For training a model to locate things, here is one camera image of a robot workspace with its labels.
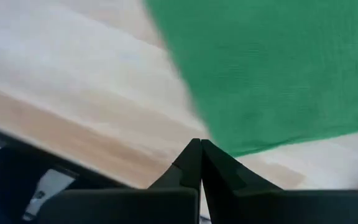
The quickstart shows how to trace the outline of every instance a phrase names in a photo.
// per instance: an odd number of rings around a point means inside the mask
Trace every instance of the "light wood surface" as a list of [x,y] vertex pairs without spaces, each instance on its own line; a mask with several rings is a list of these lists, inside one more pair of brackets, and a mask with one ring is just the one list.
[[[0,0],[0,131],[146,188],[208,138],[190,102],[140,0]],[[358,133],[238,160],[285,189],[358,189]]]

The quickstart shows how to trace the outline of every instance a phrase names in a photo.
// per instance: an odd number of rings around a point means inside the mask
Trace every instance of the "black device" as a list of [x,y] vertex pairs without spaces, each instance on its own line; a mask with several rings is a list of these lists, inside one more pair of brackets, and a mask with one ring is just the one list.
[[40,223],[198,223],[200,183],[217,223],[358,223],[358,190],[282,190],[209,140],[193,139],[148,189],[69,190]]

